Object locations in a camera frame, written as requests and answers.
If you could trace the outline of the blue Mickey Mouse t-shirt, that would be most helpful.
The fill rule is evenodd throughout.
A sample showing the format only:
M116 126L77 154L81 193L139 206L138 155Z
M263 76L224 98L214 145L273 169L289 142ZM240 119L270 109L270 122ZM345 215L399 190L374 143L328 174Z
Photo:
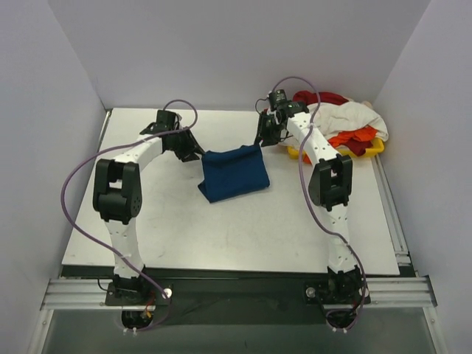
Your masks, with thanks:
M204 180L198 189L210 203L264 190L270 180L259 145L207 152L201 159Z

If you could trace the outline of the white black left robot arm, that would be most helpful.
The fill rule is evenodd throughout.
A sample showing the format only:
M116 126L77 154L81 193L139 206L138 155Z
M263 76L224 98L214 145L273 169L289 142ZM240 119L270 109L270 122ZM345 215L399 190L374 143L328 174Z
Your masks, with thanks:
M188 129L157 137L145 132L124 153L100 159L95 165L92 205L104 221L115 250L113 284L134 304L144 302L149 294L136 235L136 219L143 204L141 172L166 151L174 152L182 162L204 155Z

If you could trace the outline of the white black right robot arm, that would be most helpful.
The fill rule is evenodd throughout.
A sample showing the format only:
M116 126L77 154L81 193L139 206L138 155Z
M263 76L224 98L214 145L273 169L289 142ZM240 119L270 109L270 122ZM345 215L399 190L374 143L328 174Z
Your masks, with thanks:
M259 115L255 142L272 146L282 132L298 141L313 165L310 181L299 166L302 192L316 224L328 236L327 294L336 301L365 296L365 271L350 245L347 206L352 192L353 161L341 155L322 135L308 112Z

